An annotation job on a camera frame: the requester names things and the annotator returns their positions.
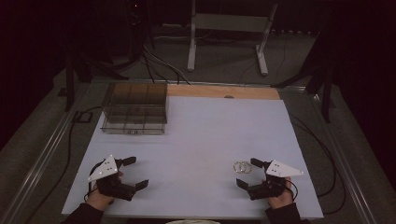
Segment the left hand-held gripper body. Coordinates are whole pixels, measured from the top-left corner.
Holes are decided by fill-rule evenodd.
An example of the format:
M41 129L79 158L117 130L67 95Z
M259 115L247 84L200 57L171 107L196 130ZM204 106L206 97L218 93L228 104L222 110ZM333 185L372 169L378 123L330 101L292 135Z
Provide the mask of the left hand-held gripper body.
M101 194L131 201L136 190L134 186L123 184L119 178L124 159L115 159L112 155L95 164L87 181L89 187L94 183Z

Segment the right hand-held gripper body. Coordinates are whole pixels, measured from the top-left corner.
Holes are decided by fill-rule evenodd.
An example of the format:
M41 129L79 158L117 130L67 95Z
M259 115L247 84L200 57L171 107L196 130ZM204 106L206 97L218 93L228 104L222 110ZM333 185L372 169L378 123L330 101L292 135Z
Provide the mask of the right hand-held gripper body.
M286 188L286 177L304 174L303 171L276 160L265 161L262 169L265 179L258 185L248 186L247 189L252 201L281 195Z

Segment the person's right hand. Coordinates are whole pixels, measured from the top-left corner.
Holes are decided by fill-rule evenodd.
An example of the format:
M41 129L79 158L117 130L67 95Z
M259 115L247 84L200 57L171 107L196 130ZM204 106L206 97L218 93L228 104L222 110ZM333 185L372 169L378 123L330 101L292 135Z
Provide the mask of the person's right hand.
M278 209L293 203L293 192L291 190L291 179L289 177L285 178L286 188L283 190L282 194L277 197L270 197L268 203L272 209Z

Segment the person's left hand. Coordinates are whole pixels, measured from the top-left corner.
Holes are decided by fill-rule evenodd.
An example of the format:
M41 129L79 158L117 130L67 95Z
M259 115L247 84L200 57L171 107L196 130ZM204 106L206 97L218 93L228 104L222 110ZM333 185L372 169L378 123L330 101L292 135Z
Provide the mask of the person's left hand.
M95 189L88 196L86 203L91 207L104 212L113 203L113 201L113 197L103 195L98 189Z

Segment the transparent drawer box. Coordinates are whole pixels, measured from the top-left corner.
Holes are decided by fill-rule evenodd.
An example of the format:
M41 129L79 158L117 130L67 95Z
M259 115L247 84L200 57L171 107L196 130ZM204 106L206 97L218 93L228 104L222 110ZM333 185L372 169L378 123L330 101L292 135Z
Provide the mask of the transparent drawer box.
M167 124L167 85L111 83L102 103L104 133L164 134Z

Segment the white table mat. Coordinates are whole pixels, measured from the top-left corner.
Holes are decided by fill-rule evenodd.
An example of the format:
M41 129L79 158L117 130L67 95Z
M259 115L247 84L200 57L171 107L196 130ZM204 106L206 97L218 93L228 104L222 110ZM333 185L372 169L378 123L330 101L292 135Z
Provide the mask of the white table mat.
M238 174L239 161L256 158L280 161L302 171L293 178L299 194L300 215L320 218L310 175L290 118L280 100L248 100L171 96L168 123L162 135L108 134L96 129L65 201L63 212L73 212L88 190L92 167L107 156L131 156L136 163L122 167L122 180L148 186L129 202L115 201L107 214L113 217L262 219L265 200L250 200L237 187L264 178L255 167Z

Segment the black floor socket plate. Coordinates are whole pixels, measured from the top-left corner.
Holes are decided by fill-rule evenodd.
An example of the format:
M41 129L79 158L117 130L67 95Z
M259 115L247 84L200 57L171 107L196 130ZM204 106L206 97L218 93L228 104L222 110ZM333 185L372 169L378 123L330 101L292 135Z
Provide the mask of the black floor socket plate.
M74 123L90 123L92 121L93 113L87 111L77 111L73 118Z

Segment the black stand legs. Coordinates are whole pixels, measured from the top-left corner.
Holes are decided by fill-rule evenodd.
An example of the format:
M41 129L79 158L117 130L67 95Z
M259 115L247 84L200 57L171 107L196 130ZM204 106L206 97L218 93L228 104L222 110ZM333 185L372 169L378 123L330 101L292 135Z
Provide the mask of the black stand legs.
M75 75L81 74L84 82L90 82L92 80L92 76L89 75L88 70L84 68L88 65L92 65L94 68L116 80L127 80L127 77L121 76L84 53L79 53L77 55L67 53L65 56L65 87L59 91L59 95L66 98L65 112L71 110L76 100Z
M310 77L304 91L307 94L317 94L319 90L322 90L321 115L326 122L330 123L332 71L334 66L335 63L331 57L329 48L326 47L322 34L319 34L305 58L301 70L293 77L272 84L271 87L283 89L298 80Z

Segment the white metal stand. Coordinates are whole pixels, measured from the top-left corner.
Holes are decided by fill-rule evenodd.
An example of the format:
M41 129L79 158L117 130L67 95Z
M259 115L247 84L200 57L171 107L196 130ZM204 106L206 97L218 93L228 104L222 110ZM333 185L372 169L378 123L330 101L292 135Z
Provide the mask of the white metal stand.
M278 3L271 4L271 8L267 16L255 17L197 13L196 1L197 0L191 0L191 42L187 69L189 71L193 71L195 69L197 29L206 29L211 31L250 32L262 34L262 42L255 46L255 50L261 74L263 76L267 76L269 71L264 56L264 47L272 28Z

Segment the metal floor rail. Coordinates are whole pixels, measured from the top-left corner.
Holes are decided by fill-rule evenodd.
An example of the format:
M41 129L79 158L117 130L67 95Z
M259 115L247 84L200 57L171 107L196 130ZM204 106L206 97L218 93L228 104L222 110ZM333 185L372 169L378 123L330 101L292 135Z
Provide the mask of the metal floor rail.
M315 114L318 117L320 126L325 132L325 135L330 142L330 149L333 151L335 163L338 165L338 171L344 180L347 192L349 193L352 202L354 203L362 224L378 224L372 207L368 204L368 198L365 196L362 184L354 175L352 166L349 164L349 158L344 152L344 148L340 140L336 136L336 132L332 123L328 123L321 115L322 99L319 95L310 95L310 102L314 108Z
M51 91L0 151L0 224L18 221L88 88L77 87L70 108Z

